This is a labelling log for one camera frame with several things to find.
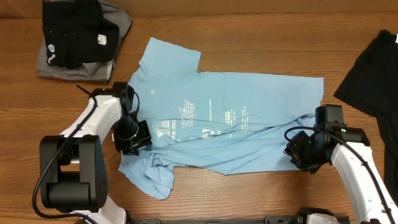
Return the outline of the light blue t-shirt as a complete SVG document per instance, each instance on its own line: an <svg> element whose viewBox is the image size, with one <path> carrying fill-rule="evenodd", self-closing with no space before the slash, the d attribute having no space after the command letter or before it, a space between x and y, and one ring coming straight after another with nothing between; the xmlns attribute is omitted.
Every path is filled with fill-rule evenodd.
<svg viewBox="0 0 398 224"><path fill-rule="evenodd" d="M129 84L138 117L152 137L119 170L159 200L170 195L174 167L225 175L294 170L284 133L312 126L322 78L261 73L199 72L201 53L151 38Z"/></svg>

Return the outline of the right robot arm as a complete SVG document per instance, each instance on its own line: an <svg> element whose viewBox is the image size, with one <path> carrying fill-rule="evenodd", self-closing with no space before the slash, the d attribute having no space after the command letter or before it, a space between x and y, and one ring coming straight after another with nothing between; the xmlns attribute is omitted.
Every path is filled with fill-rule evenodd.
<svg viewBox="0 0 398 224"><path fill-rule="evenodd" d="M344 123L340 105L315 110L315 125L296 126L285 153L296 168L314 174L324 164L339 173L358 223L397 223L397 205L374 163L370 142L361 128Z"/></svg>

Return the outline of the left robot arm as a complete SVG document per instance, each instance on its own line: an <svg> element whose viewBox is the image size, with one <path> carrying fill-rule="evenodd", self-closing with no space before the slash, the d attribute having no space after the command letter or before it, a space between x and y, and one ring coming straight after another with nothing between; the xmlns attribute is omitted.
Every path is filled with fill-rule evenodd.
<svg viewBox="0 0 398 224"><path fill-rule="evenodd" d="M61 134L40 142L40 177L32 208L45 219L78 217L85 223L133 223L108 195L102 143L113 131L116 150L138 156L152 144L147 122L138 120L139 96L126 82L88 92L88 106Z"/></svg>

